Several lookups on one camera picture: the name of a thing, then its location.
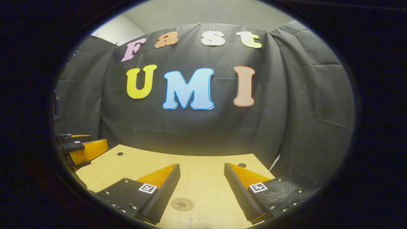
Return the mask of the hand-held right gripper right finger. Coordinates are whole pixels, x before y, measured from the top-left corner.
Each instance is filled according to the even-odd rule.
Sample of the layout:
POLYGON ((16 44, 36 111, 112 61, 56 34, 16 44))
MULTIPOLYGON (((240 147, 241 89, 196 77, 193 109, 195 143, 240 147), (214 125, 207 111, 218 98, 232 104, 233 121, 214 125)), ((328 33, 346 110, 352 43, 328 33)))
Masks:
POLYGON ((247 221, 260 223, 294 210, 319 187, 294 168, 277 163, 267 178, 232 163, 224 164, 224 175, 247 221))

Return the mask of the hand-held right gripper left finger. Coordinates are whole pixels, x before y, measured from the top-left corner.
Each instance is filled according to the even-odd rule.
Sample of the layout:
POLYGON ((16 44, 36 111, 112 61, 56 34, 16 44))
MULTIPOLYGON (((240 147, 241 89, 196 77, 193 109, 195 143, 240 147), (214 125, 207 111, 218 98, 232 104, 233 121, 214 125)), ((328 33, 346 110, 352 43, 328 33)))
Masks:
POLYGON ((136 180, 123 178, 95 196, 129 217, 156 225, 181 177, 178 163, 136 180))

